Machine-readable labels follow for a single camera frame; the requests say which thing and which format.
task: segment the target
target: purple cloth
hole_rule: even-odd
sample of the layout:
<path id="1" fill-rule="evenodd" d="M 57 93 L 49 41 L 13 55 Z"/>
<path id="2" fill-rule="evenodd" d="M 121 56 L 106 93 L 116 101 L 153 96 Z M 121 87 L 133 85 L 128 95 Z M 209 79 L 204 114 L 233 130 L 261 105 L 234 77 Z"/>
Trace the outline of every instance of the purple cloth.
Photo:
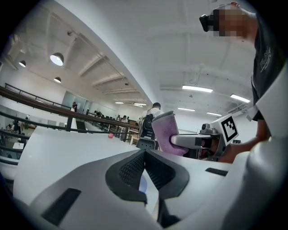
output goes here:
<path id="1" fill-rule="evenodd" d="M 171 112 L 167 112 L 167 115 L 163 114 L 159 117 L 158 119 L 157 117 L 154 118 L 152 128 L 161 150 L 173 155 L 183 156 L 189 149 L 173 145 L 170 142 L 172 135 L 179 134 L 175 114 L 173 112 L 172 114 Z"/>

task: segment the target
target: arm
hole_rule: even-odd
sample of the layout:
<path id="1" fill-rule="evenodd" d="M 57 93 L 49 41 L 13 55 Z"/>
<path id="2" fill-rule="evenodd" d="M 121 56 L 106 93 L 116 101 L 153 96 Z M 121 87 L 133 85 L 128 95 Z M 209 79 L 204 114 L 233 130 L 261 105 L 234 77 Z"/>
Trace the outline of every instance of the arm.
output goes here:
<path id="1" fill-rule="evenodd" d="M 237 154 L 250 151 L 257 143 L 267 140 L 268 128 L 264 120 L 258 120 L 257 133 L 254 138 L 243 144 L 230 144 L 227 146 L 223 156 L 219 159 L 219 162 L 233 163 Z"/>

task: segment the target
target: metal railing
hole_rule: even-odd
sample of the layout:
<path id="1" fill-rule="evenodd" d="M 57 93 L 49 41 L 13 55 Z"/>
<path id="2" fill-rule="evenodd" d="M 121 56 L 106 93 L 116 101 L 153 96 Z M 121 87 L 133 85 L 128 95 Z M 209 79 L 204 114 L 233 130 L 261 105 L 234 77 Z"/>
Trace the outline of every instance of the metal railing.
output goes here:
<path id="1" fill-rule="evenodd" d="M 58 114 L 61 116 L 66 116 L 67 117 L 67 125 L 65 127 L 62 126 L 57 126 L 57 125 L 50 125 L 50 124 L 43 124 L 43 123 L 38 123 L 35 121 L 31 121 L 31 120 L 27 120 L 27 119 L 23 119 L 23 118 L 19 118 L 16 116 L 12 116 L 9 114 L 6 114 L 4 112 L 0 111 L 0 115 L 4 116 L 4 117 L 8 117 L 10 119 L 13 120 L 17 120 L 17 121 L 21 121 L 27 124 L 33 124 L 36 126 L 42 126 L 42 127 L 46 127 L 46 128 L 52 128 L 52 129 L 58 129 L 58 130 L 65 130 L 65 131 L 75 131 L 75 132 L 79 132 L 79 133 L 112 133 L 112 134 L 121 134 L 124 135 L 123 141 L 126 142 L 127 140 L 127 136 L 130 134 L 139 134 L 139 133 L 135 133 L 135 132 L 129 132 L 129 129 L 134 129 L 137 130 L 139 129 L 138 126 L 135 125 L 130 125 L 130 124 L 126 124 L 123 122 L 119 122 L 119 121 L 115 121 L 115 120 L 111 120 L 111 119 L 106 119 L 106 118 L 98 118 L 98 117 L 94 117 L 91 115 L 84 115 L 84 114 L 80 114 L 80 113 L 76 113 L 76 112 L 72 112 L 69 111 L 67 109 L 63 109 L 51 104 L 46 104 L 46 103 L 42 103 L 39 102 L 37 100 L 35 100 L 34 98 L 30 98 L 30 97 L 26 97 L 20 93 L 14 92 L 10 89 L 4 88 L 2 86 L 0 86 L 0 95 L 3 97 L 6 97 L 8 99 L 11 99 L 13 101 L 19 102 L 21 104 L 27 105 L 27 106 L 31 106 L 33 108 L 36 109 L 40 109 L 40 110 L 44 110 L 50 113 L 54 113 L 54 114 Z M 82 129 L 74 129 L 71 128 L 71 124 L 72 124 L 72 119 L 79 119 L 79 120 L 83 120 L 83 121 L 89 121 L 92 124 L 102 124 L 103 126 L 109 126 L 111 127 L 110 131 L 106 132 L 106 131 L 94 131 L 94 130 L 82 130 Z M 125 131 L 124 132 L 118 132 L 119 127 L 121 127 L 122 129 L 124 128 Z M 26 139 L 29 140 L 30 137 L 28 136 L 23 136 L 23 135 L 19 135 L 16 133 L 10 133 L 7 132 L 5 130 L 0 130 L 0 133 L 6 135 L 6 136 L 13 136 L 13 137 L 18 137 L 21 139 Z M 11 152 L 15 152 L 17 154 L 22 153 L 22 150 L 17 150 L 17 149 L 11 149 L 11 148 L 7 148 L 5 146 L 0 145 L 0 149 L 2 150 L 7 150 L 7 151 L 11 151 Z"/>
<path id="2" fill-rule="evenodd" d="M 71 107 L 69 107 L 69 106 L 65 106 L 65 105 L 59 104 L 59 103 L 57 103 L 57 102 L 53 102 L 53 101 L 47 100 L 47 99 L 45 99 L 45 98 L 39 97 L 39 96 L 34 95 L 34 94 L 32 94 L 32 93 L 28 93 L 28 92 L 26 92 L 26 91 L 24 91 L 24 90 L 22 90 L 22 89 L 16 88 L 16 87 L 14 87 L 14 86 L 12 86 L 12 85 L 10 85 L 10 84 L 7 84 L 7 83 L 5 83 L 5 88 L 7 88 L 7 89 L 9 89 L 9 90 L 11 90 L 11 91 L 14 91 L 14 92 L 16 92 L 16 93 L 19 93 L 19 94 L 21 94 L 21 95 L 23 95 L 23 96 L 26 96 L 26 97 L 29 97 L 29 98 L 33 98 L 34 100 L 37 100 L 37 101 L 39 101 L 39 102 L 41 102 L 41 103 L 46 103 L 46 104 L 48 104 L 48 105 L 53 105 L 53 106 L 64 107 L 65 109 L 68 109 L 68 110 L 71 109 Z"/>

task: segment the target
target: light fixture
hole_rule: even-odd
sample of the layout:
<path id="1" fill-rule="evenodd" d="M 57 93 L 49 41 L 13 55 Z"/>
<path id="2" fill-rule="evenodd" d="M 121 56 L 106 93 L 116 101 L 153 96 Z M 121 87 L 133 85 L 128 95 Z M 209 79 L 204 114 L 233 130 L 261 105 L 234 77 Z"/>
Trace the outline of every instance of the light fixture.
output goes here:
<path id="1" fill-rule="evenodd" d="M 215 116 L 222 116 L 221 114 L 217 114 L 217 113 L 210 113 L 210 112 L 207 112 L 207 114 L 211 114 L 211 115 L 215 115 Z"/>
<path id="2" fill-rule="evenodd" d="M 196 86 L 190 86 L 190 85 L 183 85 L 182 89 L 190 89 L 190 90 L 197 90 L 197 91 L 203 91 L 211 93 L 213 89 L 210 88 L 202 88 L 202 87 L 196 87 Z"/>
<path id="3" fill-rule="evenodd" d="M 26 61 L 22 60 L 21 62 L 19 62 L 19 65 L 21 65 L 22 67 L 26 67 Z"/>
<path id="4" fill-rule="evenodd" d="M 187 110 L 187 111 L 192 111 L 194 112 L 195 110 L 191 110 L 191 109 L 184 109 L 184 108 L 178 108 L 179 110 Z"/>
<path id="5" fill-rule="evenodd" d="M 64 57 L 61 53 L 54 53 L 50 56 L 51 61 L 58 65 L 58 66 L 62 66 L 63 62 L 64 62 Z"/>
<path id="6" fill-rule="evenodd" d="M 237 95 L 235 95 L 235 94 L 232 94 L 231 97 L 232 97 L 232 98 L 235 98 L 235 99 L 237 99 L 237 100 L 246 102 L 246 103 L 250 102 L 250 100 L 245 99 L 245 98 L 243 98 L 243 97 L 239 97 L 239 96 L 237 96 Z"/>
<path id="7" fill-rule="evenodd" d="M 54 78 L 54 81 L 56 81 L 56 82 L 58 82 L 58 83 L 61 83 L 61 78 L 55 77 L 55 78 Z"/>

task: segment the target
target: purple object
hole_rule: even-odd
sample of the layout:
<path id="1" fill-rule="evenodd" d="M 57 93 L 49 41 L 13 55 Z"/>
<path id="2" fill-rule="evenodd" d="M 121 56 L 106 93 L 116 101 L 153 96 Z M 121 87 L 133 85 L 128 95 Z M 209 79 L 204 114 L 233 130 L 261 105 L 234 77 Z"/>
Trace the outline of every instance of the purple object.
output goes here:
<path id="1" fill-rule="evenodd" d="M 152 121 L 152 128 L 159 146 L 163 152 L 183 156 L 189 149 L 173 145 L 170 142 L 172 135 L 178 135 L 178 127 L 173 111 L 161 114 Z"/>

